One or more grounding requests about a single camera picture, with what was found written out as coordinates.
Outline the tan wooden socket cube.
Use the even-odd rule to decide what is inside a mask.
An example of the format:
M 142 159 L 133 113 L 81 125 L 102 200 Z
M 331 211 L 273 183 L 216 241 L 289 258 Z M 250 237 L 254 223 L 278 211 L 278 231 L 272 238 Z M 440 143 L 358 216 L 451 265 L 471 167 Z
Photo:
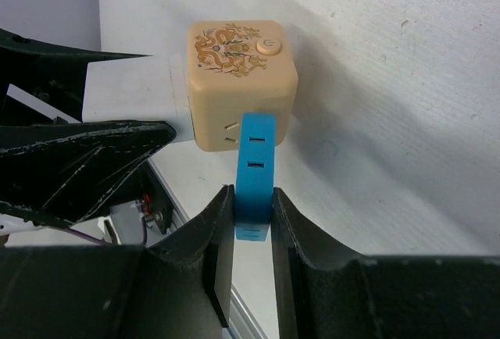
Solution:
M 187 31 L 186 72 L 195 142 L 200 149 L 237 149 L 242 117 L 249 112 L 275 115 L 276 143 L 284 140 L 298 73 L 279 23 L 193 23 Z

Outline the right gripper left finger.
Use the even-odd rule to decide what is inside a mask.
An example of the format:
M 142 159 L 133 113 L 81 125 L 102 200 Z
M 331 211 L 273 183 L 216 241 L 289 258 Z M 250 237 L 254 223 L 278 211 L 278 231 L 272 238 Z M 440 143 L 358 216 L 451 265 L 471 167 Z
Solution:
M 170 268 L 142 245 L 1 250 L 4 338 L 220 338 L 213 313 L 174 312 Z

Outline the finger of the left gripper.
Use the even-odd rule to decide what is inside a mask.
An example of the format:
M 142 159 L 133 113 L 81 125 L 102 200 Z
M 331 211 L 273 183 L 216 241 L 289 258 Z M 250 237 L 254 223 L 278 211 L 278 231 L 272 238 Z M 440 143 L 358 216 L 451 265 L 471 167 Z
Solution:
M 12 84 L 31 95 L 47 95 L 49 105 L 81 120 L 88 65 L 139 57 L 54 45 L 2 30 L 1 103 Z
M 143 164 L 177 132 L 164 121 L 1 128 L 1 212 L 67 228 L 152 190 Z

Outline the blue square adapter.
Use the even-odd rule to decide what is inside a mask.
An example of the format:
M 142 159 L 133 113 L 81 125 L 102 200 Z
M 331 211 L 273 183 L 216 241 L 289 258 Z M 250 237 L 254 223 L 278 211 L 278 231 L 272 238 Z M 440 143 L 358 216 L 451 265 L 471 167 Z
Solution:
M 273 212 L 276 119 L 272 114 L 242 117 L 235 182 L 235 236 L 265 241 Z

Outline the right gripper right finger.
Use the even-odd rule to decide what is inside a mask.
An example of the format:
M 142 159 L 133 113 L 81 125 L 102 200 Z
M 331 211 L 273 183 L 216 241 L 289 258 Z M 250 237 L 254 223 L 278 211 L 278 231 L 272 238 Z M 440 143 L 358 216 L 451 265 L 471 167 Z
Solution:
M 273 193 L 282 338 L 496 338 L 496 256 L 362 255 Z

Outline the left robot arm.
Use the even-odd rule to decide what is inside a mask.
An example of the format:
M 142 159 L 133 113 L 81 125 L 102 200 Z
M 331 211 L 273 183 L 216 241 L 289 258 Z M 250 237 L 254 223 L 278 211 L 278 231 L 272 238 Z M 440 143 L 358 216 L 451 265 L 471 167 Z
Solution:
M 95 52 L 1 32 L 1 235 L 45 228 L 153 243 L 171 202 L 148 159 L 175 138 L 159 115 L 126 104 L 155 97 L 145 55 Z

